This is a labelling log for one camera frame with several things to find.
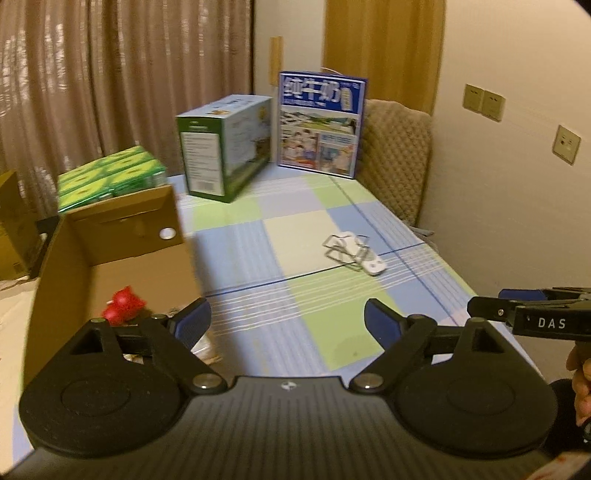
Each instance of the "red object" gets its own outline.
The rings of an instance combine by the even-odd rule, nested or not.
[[[146,302],[127,285],[123,290],[115,292],[112,302],[107,304],[102,316],[111,325],[121,325],[134,318],[145,306]]]

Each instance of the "orange curtain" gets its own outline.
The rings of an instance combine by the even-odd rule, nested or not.
[[[324,66],[369,79],[368,96],[432,113],[444,0],[327,0]]]

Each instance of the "floor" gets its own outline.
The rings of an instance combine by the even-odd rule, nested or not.
[[[573,342],[522,336],[516,336],[516,338],[548,383],[560,378],[572,377],[572,373],[566,370],[564,364],[573,347]]]

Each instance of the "wall socket panel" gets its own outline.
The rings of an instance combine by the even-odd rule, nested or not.
[[[505,109],[505,98],[501,95],[489,91],[484,92],[482,99],[482,108],[480,112],[482,115],[500,122],[503,118],[503,110]]]
[[[579,151],[580,143],[581,137],[572,133],[568,128],[559,125],[552,152],[562,158],[566,163],[572,165]]]
[[[463,107],[500,122],[505,109],[505,98],[497,93],[466,84]]]
[[[466,84],[464,88],[464,108],[480,113],[482,107],[482,98],[484,97],[484,90],[474,85]]]

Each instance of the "quilted chair cushion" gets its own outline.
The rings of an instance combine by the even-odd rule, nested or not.
[[[398,218],[415,225],[431,149],[431,116],[367,100],[356,179]]]

